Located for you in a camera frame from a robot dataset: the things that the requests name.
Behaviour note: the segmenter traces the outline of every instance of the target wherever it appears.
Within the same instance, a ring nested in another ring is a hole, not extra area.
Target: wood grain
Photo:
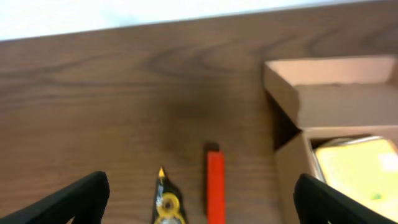
[[[202,144],[226,157],[227,223],[281,223],[261,67],[398,52],[398,1],[0,42],[0,215],[94,170],[105,223],[148,223],[164,165],[202,213]]]

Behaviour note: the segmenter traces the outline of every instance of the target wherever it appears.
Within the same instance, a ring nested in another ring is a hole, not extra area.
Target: red stick
[[[208,224],[225,224],[224,155],[207,154],[207,215]]]

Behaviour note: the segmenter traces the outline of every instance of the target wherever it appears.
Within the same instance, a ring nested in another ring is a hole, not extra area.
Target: box lid
[[[266,62],[264,86],[298,128],[398,124],[393,56]]]

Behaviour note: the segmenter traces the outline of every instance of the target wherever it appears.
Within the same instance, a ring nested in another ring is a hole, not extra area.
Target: yellow tip
[[[165,174],[164,174],[164,171],[163,171],[163,167],[161,167],[160,171],[159,171],[159,178],[163,178],[163,177],[165,177]]]

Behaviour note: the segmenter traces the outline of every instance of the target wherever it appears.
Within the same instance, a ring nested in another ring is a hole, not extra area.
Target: wooden table
[[[159,166],[202,213],[202,145],[226,157],[227,223],[281,223],[261,67],[398,52],[398,1],[0,42],[0,215],[94,170],[105,223],[148,223]]]

